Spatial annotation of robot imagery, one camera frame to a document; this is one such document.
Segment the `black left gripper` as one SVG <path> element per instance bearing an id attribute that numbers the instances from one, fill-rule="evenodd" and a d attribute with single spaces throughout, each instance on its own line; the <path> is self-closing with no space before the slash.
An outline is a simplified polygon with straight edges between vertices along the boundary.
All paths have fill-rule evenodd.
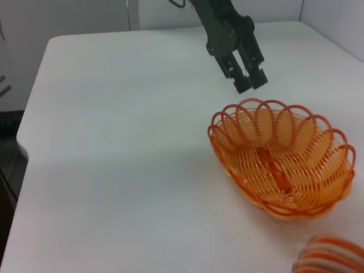
<path id="1" fill-rule="evenodd" d="M 259 66 L 264 57 L 254 35 L 255 25 L 249 16 L 240 15 L 232 1 L 192 1 L 207 34 L 206 48 L 226 78 L 234 80 L 238 93 L 257 89 L 268 82 Z M 246 77 L 231 53 L 238 50 L 249 76 Z"/>

